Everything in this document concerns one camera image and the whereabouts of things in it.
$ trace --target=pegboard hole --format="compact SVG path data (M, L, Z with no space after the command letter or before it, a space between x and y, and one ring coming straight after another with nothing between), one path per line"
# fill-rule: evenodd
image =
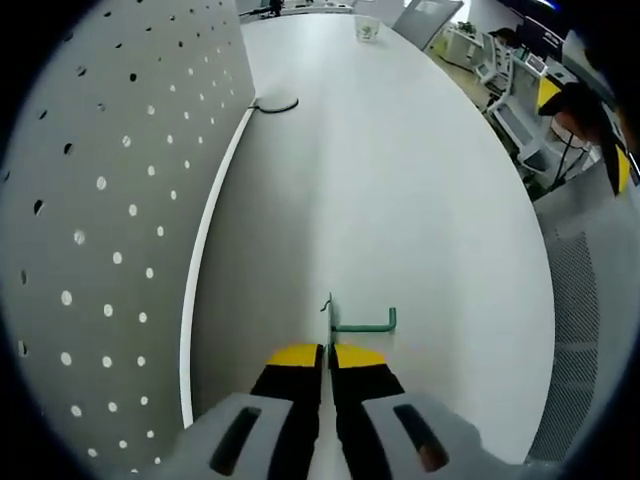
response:
M76 230L75 232L73 232L73 241L78 245L82 245L85 239L85 234L82 230Z
M71 355L69 355L67 352L62 352L60 354L60 361L65 367L70 366L72 363Z
M18 356L24 358L29 355L29 349L22 340L18 340Z
M64 292L62 292L62 295L60 295L60 299L62 300L62 304L65 307L68 307L69 305L71 305L71 302L73 302L73 297L71 296L71 292L68 290L65 290Z
M42 200L36 200L36 203L33 204L33 214L40 215L42 207L44 207L44 202Z

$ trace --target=yellow object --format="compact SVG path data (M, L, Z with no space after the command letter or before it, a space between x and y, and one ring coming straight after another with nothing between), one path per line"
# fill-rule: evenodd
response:
M547 103L559 91L560 88L549 78L542 77L540 79L540 88L538 89L538 108Z
M622 192L629 183L629 177L631 176L631 163L629 163L629 159L617 145L616 150L618 151L618 192Z
M378 352L353 345L335 345L339 368L371 367L384 365L384 357Z
M291 345L278 350L267 362L267 365L281 367L313 367L316 364L317 344Z

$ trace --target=black cable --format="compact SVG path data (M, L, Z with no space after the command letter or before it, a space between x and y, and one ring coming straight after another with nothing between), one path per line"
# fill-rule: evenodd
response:
M549 188L549 190L555 188L558 184L558 180L560 179L560 174L562 173L562 167L564 166L564 159L567 156L567 152L569 151L569 147L571 146L571 140L573 140L573 137L574 135L572 133L571 136L569 137L569 142L564 147L564 153L562 154L562 158L560 159L560 166L558 167L556 178L553 180L553 183L551 184L551 187Z
M558 183L562 183L563 180L566 180L567 174L573 169L573 167L575 167L578 164L580 160L582 160L582 157L584 157L585 153L588 153L588 151L582 150L582 153L578 156L578 158L576 158L574 162L571 165L569 165L567 169L564 171L564 174L560 177L560 180L558 180Z

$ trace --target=white table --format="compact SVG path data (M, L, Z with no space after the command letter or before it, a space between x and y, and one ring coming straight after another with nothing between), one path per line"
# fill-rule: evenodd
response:
M405 389L430 392L486 449L522 462L554 349L534 211L446 74L384 26L377 44L359 43L353 23L243 27L258 96L286 89L300 105L253 116L222 187L196 299L196 410L249 389L274 349L326 343L331 291L344 324L384 323L397 307L395 335L340 341L384 352Z

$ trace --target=desk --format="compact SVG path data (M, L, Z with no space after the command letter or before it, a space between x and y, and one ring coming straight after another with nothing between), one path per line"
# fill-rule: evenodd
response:
M274 349L326 343L332 292L343 324L384 323L397 307L395 335L340 341L384 352L407 390L429 391L485 448L522 462L554 349L533 208L446 74L387 27L359 43L353 24L243 26L258 95L284 87L300 105L253 115L222 187L196 296L196 413L247 391Z

